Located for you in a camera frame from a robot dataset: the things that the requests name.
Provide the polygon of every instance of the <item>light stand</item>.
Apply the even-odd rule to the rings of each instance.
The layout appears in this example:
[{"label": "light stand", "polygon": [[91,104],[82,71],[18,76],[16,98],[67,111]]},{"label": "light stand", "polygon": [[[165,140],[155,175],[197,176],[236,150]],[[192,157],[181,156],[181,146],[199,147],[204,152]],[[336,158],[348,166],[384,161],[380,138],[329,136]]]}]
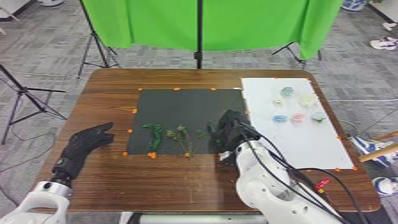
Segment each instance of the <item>light stand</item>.
[{"label": "light stand", "polygon": [[197,0],[197,52],[194,53],[197,69],[202,69],[202,1]]},{"label": "light stand", "polygon": [[[78,78],[82,77],[82,71],[83,71],[83,66],[85,65],[94,65],[99,68],[112,68],[114,66],[121,67],[119,62],[117,62],[115,57],[114,57],[117,55],[117,53],[115,53],[115,51],[114,51],[114,49],[110,47],[105,47],[101,38],[99,38],[98,33],[96,33],[96,30],[94,30],[94,26],[92,26],[92,22],[91,22],[91,17],[89,17],[89,13],[87,13],[87,9],[85,9],[83,1],[82,0],[80,0],[80,5],[82,5],[83,16],[85,16],[85,20],[87,20],[89,28],[91,28],[91,37],[89,37],[87,46],[85,46],[85,50],[83,50],[83,58],[82,58],[82,64],[80,64],[80,68],[78,68]],[[96,47],[98,47],[98,52],[99,52],[99,56],[101,56],[103,65],[98,65],[98,64],[87,62],[87,54],[89,54],[92,39],[94,39],[94,42],[96,42]],[[108,60],[107,60],[107,57],[105,57],[105,53],[103,53],[103,49],[107,50],[110,59],[115,62],[114,65],[110,65],[110,63],[108,63]]]},{"label": "light stand", "polygon": [[[11,126],[19,123],[21,121],[25,121],[30,117],[34,117],[37,114],[46,113],[51,114],[57,118],[60,118],[62,120],[66,120],[66,117],[62,116],[62,114],[57,112],[57,110],[50,107],[48,102],[50,102],[50,97],[53,93],[64,93],[66,91],[62,90],[51,90],[51,89],[39,89],[39,88],[28,88],[27,86],[23,86],[19,84],[19,82],[16,81],[7,69],[3,68],[3,66],[0,65],[0,71],[3,72],[12,84],[14,84],[14,91],[16,91],[16,102],[14,102],[14,107],[12,107],[12,111],[11,111],[11,116],[9,116],[9,123],[7,123],[7,127],[5,127],[5,131],[3,131],[3,138],[2,138],[2,145],[5,144],[5,139],[7,139],[7,135],[9,135],[9,129]],[[46,100],[43,101],[35,95],[30,93],[30,91],[39,91],[39,92],[48,92],[48,96],[46,96]],[[16,110],[18,110],[18,105],[19,105],[19,101],[21,101],[21,97],[27,96],[37,111],[28,114],[25,117],[21,117],[19,119],[14,119],[16,117]]]},{"label": "light stand", "polygon": [[[290,45],[291,45],[293,43],[295,43],[295,42],[290,42],[290,43],[279,48],[279,50],[272,53],[272,55],[275,55],[284,49],[288,49],[288,51],[290,51],[290,53],[291,53],[291,55],[293,55],[293,58],[295,58],[297,62],[302,64],[302,70],[304,70],[304,69],[306,69],[306,65],[307,65],[307,61],[302,60],[302,59],[297,57],[297,55],[295,55],[295,52],[293,52],[293,50],[291,50],[291,48],[290,48]],[[318,61],[322,61],[322,52],[320,52],[320,50],[318,50]]]}]

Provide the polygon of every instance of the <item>gray carpet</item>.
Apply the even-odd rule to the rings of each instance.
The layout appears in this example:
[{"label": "gray carpet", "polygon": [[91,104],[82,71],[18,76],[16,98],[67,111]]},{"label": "gray carpet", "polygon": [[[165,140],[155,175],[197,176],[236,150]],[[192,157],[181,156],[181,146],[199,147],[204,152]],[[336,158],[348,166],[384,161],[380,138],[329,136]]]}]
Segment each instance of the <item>gray carpet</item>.
[{"label": "gray carpet", "polygon": [[[55,94],[51,105],[69,114],[83,89],[92,67],[85,68],[83,79],[76,81],[76,66],[82,49],[89,37],[87,23],[76,0],[67,0],[57,8],[43,8],[37,4],[19,15],[21,22],[2,22],[9,35],[0,35],[0,63],[7,66],[19,81],[28,86],[67,90]],[[366,9],[362,13],[339,13],[330,35],[323,46],[323,61],[313,59],[307,71],[314,74],[327,99],[391,99],[398,97],[398,52],[378,51],[368,41],[387,35],[382,30],[384,20]],[[275,49],[252,51],[206,52],[204,68],[238,69],[300,69],[288,51],[275,56]],[[119,62],[126,68],[194,68],[192,52],[133,46],[117,49]],[[0,82],[0,130],[7,122],[14,92]],[[398,108],[396,102],[332,102],[341,120],[350,121],[364,130],[375,121]],[[19,116],[34,110],[27,104],[19,107]],[[21,138],[28,139],[44,133],[57,133],[64,122],[39,115],[14,127]],[[352,127],[343,123],[348,133]],[[398,127],[398,113],[366,130],[364,137],[375,137]],[[18,140],[9,137],[7,145],[0,146],[0,169],[32,158],[51,146],[51,135]],[[11,197],[19,202],[34,185],[34,178],[46,155],[0,174],[0,184]],[[378,169],[369,164],[369,175],[396,175],[396,167]],[[398,223],[398,196],[382,199],[389,216]],[[12,203],[0,194],[0,216],[12,210]],[[73,223],[115,223],[115,213],[71,214]]]}]

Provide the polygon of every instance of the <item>green backdrop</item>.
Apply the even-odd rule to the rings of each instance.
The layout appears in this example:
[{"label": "green backdrop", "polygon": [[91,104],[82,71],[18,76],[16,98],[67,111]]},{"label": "green backdrop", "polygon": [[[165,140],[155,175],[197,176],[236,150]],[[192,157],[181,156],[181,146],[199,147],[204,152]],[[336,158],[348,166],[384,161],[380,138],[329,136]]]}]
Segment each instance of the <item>green backdrop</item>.
[{"label": "green backdrop", "polygon": [[[83,0],[108,47],[144,44],[195,50],[197,0]],[[341,0],[204,0],[204,50],[300,44],[300,58],[322,47]]]}]

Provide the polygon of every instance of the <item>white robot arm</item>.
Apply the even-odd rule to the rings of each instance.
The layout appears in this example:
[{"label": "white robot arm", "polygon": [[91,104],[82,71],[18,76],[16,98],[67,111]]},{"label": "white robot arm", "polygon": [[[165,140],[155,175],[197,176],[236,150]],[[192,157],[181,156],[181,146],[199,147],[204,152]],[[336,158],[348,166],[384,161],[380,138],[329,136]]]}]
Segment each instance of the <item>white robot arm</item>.
[{"label": "white robot arm", "polygon": [[245,205],[261,211],[270,224],[341,223],[339,220],[330,216],[330,214],[286,189],[284,185],[272,177],[254,157],[249,144],[252,145],[258,157],[279,180],[293,187],[295,191],[298,191],[302,195],[306,195],[309,198],[316,198],[322,206],[325,206],[327,209],[334,212],[334,215],[338,215],[330,205],[314,194],[313,190],[309,190],[307,186],[302,183],[295,183],[291,181],[286,169],[275,162],[270,153],[265,150],[261,142],[256,140],[242,143],[236,156],[236,166],[240,170],[236,191]]},{"label": "white robot arm", "polygon": [[[92,150],[114,142],[114,135],[105,133],[112,126],[114,123],[107,123],[73,134],[53,166],[53,178],[37,183],[18,208],[0,219],[0,224],[66,224],[71,182]],[[55,209],[55,213],[39,213],[34,211],[37,208]]]}]

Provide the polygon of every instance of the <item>sneaker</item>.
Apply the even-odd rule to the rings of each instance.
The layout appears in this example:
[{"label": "sneaker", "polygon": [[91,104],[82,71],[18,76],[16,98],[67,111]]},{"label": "sneaker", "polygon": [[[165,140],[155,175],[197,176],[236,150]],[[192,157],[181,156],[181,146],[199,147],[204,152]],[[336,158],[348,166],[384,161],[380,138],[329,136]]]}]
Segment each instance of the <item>sneaker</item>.
[{"label": "sneaker", "polygon": [[393,28],[396,27],[396,23],[384,23],[382,27],[387,31],[393,31]]},{"label": "sneaker", "polygon": [[[371,152],[375,152],[377,150],[380,150],[393,144],[393,142],[366,141],[357,136],[350,138],[350,141],[362,155],[369,154]],[[387,153],[385,155],[378,156],[373,159],[373,161],[380,166],[389,167],[391,163],[398,161],[398,153],[396,152]]]},{"label": "sneaker", "polygon": [[380,40],[371,40],[369,41],[369,46],[377,50],[393,51],[396,49],[396,46],[398,46],[398,39],[394,39],[393,37],[384,37]]},{"label": "sneaker", "polygon": [[377,193],[382,196],[393,195],[398,193],[398,177],[377,177],[373,180],[373,185],[377,189]]}]

